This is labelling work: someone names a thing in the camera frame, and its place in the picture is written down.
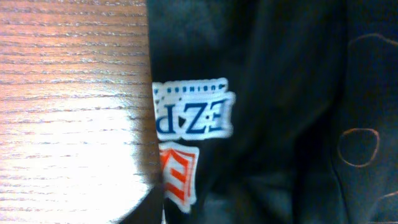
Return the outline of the black orange-patterned jersey shirt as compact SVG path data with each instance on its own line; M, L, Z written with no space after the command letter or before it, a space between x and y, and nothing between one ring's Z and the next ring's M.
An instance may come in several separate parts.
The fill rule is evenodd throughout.
M124 223L396 223L397 1L148 1L162 179Z

